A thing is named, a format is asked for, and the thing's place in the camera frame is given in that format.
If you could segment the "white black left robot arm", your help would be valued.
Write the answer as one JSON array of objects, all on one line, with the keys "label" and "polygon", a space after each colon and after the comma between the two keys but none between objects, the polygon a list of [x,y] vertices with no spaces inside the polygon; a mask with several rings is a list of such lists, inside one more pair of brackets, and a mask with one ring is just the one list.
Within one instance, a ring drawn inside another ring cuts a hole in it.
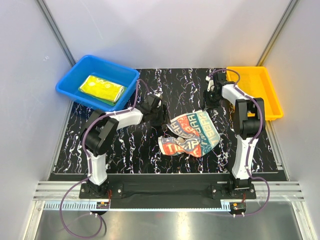
[{"label": "white black left robot arm", "polygon": [[106,153],[118,130],[147,122],[161,127],[169,120],[167,106],[159,93],[150,93],[142,103],[125,110],[113,113],[95,110],[81,132],[81,144],[88,163],[85,190],[97,198],[109,193]]}]

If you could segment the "teal patterned cloth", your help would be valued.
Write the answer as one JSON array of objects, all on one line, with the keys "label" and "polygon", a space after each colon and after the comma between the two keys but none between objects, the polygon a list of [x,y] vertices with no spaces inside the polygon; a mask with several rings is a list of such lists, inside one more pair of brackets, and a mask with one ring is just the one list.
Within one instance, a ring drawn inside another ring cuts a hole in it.
[{"label": "teal patterned cloth", "polygon": [[199,158],[210,151],[220,141],[220,135],[207,111],[198,110],[172,119],[167,128],[177,137],[159,137],[160,151],[166,156],[183,153]]}]

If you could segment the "green microfiber towel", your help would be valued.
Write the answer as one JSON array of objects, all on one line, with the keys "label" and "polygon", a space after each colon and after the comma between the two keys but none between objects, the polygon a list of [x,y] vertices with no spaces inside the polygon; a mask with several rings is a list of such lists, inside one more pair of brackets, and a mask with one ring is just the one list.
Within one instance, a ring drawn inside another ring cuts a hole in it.
[{"label": "green microfiber towel", "polygon": [[124,95],[124,93],[122,93],[122,94],[118,97],[118,99],[117,99],[116,101],[110,101],[110,100],[106,100],[106,99],[102,99],[102,98],[100,98],[99,100],[100,100],[101,102],[105,103],[105,104],[110,105],[110,106],[115,106],[115,105],[120,101],[120,99],[122,98],[123,95]]}]

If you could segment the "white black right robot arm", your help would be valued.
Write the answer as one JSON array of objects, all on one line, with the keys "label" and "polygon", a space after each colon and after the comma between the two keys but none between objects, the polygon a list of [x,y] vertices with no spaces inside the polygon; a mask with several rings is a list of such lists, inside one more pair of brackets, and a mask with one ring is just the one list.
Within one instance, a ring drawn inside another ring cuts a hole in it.
[{"label": "white black right robot arm", "polygon": [[212,109],[222,100],[234,107],[233,130],[237,138],[235,161],[223,192],[239,199],[255,191],[252,186],[252,161],[259,136],[266,126],[265,103],[261,97],[255,98],[238,87],[239,80],[227,81],[221,68],[206,77],[207,89],[203,93],[203,107]]}]

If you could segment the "yellow cloth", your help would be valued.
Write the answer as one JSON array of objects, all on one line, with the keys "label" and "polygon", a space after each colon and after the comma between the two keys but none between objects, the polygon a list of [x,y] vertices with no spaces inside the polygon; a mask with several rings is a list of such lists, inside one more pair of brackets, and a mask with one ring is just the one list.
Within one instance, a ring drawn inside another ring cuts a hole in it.
[{"label": "yellow cloth", "polygon": [[126,87],[104,78],[89,75],[78,90],[94,98],[116,103],[125,92]]}]

